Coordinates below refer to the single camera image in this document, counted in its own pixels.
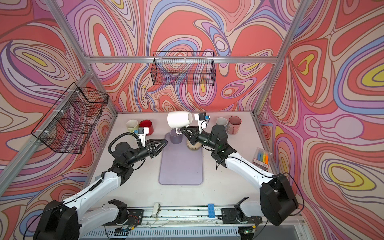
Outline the white mug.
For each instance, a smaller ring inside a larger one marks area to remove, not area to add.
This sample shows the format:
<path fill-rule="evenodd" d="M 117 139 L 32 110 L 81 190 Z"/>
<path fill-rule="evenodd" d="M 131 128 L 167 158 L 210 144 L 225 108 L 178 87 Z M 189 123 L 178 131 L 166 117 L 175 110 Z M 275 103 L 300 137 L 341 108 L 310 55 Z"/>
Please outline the white mug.
<path fill-rule="evenodd" d="M 193 122 L 192 113 L 186 111 L 170 112 L 167 115 L 167 122 L 170 128 L 175 129 L 181 135 L 181 128 L 188 127 Z"/>

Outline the red mug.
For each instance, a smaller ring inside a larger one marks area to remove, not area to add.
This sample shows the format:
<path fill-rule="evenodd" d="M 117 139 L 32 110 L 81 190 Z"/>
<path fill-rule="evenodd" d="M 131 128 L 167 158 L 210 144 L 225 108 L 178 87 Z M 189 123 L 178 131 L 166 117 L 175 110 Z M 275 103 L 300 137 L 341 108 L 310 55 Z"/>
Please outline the red mug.
<path fill-rule="evenodd" d="M 149 128 L 149 133 L 148 133 L 149 136 L 154 133 L 154 126 L 151 120 L 142 120 L 139 123 L 139 127 Z"/>

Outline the light green mug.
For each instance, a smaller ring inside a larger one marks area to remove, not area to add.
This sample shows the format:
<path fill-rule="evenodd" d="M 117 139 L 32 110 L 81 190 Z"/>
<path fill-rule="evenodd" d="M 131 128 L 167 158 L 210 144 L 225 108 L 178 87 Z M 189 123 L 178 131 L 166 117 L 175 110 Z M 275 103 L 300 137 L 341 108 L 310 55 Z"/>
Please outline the light green mug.
<path fill-rule="evenodd" d="M 139 122 L 137 120 L 129 120 L 126 122 L 127 131 L 134 133 L 139 129 Z"/>

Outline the blue floral mug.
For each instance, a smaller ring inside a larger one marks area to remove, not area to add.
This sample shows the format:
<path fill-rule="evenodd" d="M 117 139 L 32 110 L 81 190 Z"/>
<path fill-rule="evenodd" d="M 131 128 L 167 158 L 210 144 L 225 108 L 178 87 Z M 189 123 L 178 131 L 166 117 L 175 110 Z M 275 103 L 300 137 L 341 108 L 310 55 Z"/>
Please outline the blue floral mug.
<path fill-rule="evenodd" d="M 225 128 L 228 126 L 228 123 L 229 123 L 228 119 L 224 117 L 219 117 L 216 120 L 216 125 L 223 126 Z"/>

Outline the pink cartoon mug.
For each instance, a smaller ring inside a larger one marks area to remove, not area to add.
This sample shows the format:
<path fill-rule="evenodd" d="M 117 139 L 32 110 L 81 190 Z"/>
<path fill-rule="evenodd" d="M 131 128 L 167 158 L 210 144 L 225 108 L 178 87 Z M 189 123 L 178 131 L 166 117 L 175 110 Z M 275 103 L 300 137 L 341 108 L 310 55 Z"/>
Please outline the pink cartoon mug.
<path fill-rule="evenodd" d="M 231 116 L 228 119 L 227 133 L 230 135 L 236 135 L 240 129 L 242 120 L 238 116 Z"/>

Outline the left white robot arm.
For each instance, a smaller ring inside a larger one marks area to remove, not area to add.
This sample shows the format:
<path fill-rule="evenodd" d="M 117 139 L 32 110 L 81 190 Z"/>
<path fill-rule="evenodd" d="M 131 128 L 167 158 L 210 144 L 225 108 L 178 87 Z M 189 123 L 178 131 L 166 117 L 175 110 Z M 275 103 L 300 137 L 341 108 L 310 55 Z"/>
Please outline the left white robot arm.
<path fill-rule="evenodd" d="M 136 139 L 138 147 L 120 139 L 125 136 Z M 90 208 L 108 193 L 121 187 L 136 170 L 137 162 L 154 158 L 168 144 L 166 139 L 152 139 L 142 142 L 133 133 L 123 133 L 108 146 L 108 152 L 114 158 L 112 166 L 102 172 L 100 178 L 73 196 L 58 202 L 51 201 L 37 217 L 39 223 L 33 238 L 35 240 L 78 240 L 87 233 L 105 224 L 128 225 L 127 205 L 119 200 L 110 200 L 107 204 L 91 211 Z"/>

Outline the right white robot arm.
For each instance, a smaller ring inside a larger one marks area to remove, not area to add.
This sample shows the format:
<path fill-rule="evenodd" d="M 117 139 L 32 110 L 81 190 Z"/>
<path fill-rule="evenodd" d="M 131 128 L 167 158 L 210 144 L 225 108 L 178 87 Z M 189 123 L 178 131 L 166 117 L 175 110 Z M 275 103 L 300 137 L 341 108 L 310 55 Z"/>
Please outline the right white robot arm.
<path fill-rule="evenodd" d="M 240 201 L 240 213 L 246 217 L 265 217 L 274 226 L 279 226 L 298 209 L 299 203 L 286 176 L 274 175 L 243 158 L 228 143 L 228 134 L 223 126 L 215 125 L 211 132 L 200 131 L 199 127 L 177 128 L 194 146 L 197 143 L 211 148 L 211 157 L 217 165 L 229 169 L 259 191 L 257 200 L 244 198 Z"/>

